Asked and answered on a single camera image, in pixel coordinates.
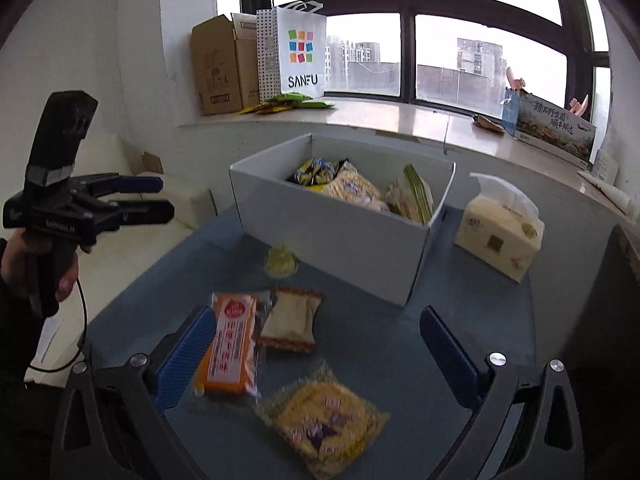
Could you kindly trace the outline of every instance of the beige cardboard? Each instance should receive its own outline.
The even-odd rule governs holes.
[[[257,105],[260,103],[257,41],[236,40],[236,59],[238,60],[242,108]]]
[[[257,39],[257,16],[255,14],[231,13],[236,40]]]
[[[259,102],[256,18],[232,17],[230,22],[221,14],[196,25],[191,33],[193,75],[203,115],[239,112]]]
[[[164,174],[164,171],[162,170],[162,161],[159,156],[149,152],[142,152],[140,160],[142,160],[142,166],[145,171]]]
[[[466,206],[456,244],[521,282],[540,250],[545,225],[477,196]]]

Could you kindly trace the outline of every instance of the yellow snack package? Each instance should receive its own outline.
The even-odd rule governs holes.
[[[382,431],[389,416],[340,384],[326,363],[308,379],[256,408],[318,480],[344,471]]]

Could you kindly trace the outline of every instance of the black cable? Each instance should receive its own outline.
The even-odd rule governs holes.
[[[42,368],[29,365],[29,368],[31,368],[31,370],[36,370],[37,372],[44,372],[46,374],[54,374],[57,372],[61,372],[65,368],[69,368],[75,362],[75,360],[78,359],[78,356],[80,355],[80,352],[84,347],[84,340],[86,339],[87,316],[86,316],[86,302],[84,301],[84,293],[82,292],[82,285],[80,285],[80,278],[76,280],[76,283],[78,284],[78,291],[80,292],[80,298],[82,299],[82,311],[84,312],[84,328],[82,329],[82,337],[80,338],[80,342],[78,343],[78,351],[76,352],[76,355],[73,356],[71,361],[69,361],[64,366],[61,366],[60,368],[54,368],[53,370],[43,370]]]

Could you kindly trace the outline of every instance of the orange snack package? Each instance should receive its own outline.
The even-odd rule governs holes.
[[[217,294],[216,336],[198,366],[194,392],[257,395],[255,339],[257,300],[246,294]]]

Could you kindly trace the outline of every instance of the blue gripper pad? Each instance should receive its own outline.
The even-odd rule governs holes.
[[[458,404],[475,412],[482,405],[484,394],[480,372],[430,306],[420,314],[420,335]]]
[[[120,193],[160,193],[163,186],[159,176],[120,176],[114,183]]]
[[[163,340],[157,346],[151,354],[152,361],[158,354],[156,362],[158,358],[161,361],[152,371],[151,382],[158,411],[163,412],[178,404],[215,335],[216,315],[211,307],[202,307],[198,314],[194,312],[171,334],[168,341]]]

